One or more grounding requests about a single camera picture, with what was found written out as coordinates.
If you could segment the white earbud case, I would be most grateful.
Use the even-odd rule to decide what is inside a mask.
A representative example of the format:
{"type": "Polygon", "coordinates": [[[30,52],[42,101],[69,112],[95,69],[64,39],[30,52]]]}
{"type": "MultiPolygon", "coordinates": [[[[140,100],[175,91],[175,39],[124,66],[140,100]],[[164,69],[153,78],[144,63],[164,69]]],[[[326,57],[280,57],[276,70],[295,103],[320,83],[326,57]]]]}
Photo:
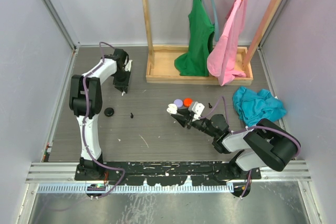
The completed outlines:
{"type": "Polygon", "coordinates": [[[166,109],[168,114],[177,114],[178,107],[174,103],[170,103],[166,109]]]}

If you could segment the black earbud case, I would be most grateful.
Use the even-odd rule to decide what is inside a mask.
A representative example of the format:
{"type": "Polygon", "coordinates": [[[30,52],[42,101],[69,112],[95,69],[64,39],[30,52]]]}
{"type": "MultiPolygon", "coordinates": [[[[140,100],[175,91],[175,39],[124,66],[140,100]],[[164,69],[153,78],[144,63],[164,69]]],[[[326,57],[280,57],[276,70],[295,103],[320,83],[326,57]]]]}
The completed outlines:
{"type": "Polygon", "coordinates": [[[112,107],[108,107],[104,110],[104,115],[107,117],[111,117],[114,115],[114,109],[112,107]]]}

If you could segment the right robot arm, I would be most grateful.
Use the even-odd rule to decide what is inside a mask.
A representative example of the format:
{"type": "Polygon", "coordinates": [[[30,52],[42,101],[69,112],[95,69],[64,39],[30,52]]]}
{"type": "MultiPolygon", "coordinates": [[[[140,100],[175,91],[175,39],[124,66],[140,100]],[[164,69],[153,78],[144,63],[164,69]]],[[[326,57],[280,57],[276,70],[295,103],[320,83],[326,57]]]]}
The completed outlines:
{"type": "Polygon", "coordinates": [[[245,177],[254,168],[269,167],[281,172],[301,151],[301,144],[295,137],[268,119],[233,132],[222,114],[208,119],[189,109],[167,108],[167,112],[182,127],[193,127],[212,137],[212,145],[219,153],[236,152],[230,161],[230,172],[237,179],[245,177]]]}

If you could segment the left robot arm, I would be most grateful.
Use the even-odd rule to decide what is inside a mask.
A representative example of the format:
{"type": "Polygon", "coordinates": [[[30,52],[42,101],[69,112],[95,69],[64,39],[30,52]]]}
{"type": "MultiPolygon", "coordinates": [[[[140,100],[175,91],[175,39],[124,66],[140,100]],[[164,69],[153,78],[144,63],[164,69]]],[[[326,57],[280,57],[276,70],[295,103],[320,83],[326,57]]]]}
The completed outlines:
{"type": "Polygon", "coordinates": [[[103,55],[98,64],[86,73],[71,77],[69,107],[79,124],[82,148],[78,173],[93,180],[99,180],[105,174],[98,134],[98,118],[103,105],[101,86],[112,77],[114,87],[126,94],[131,67],[128,53],[116,48],[113,54],[103,55]]]}

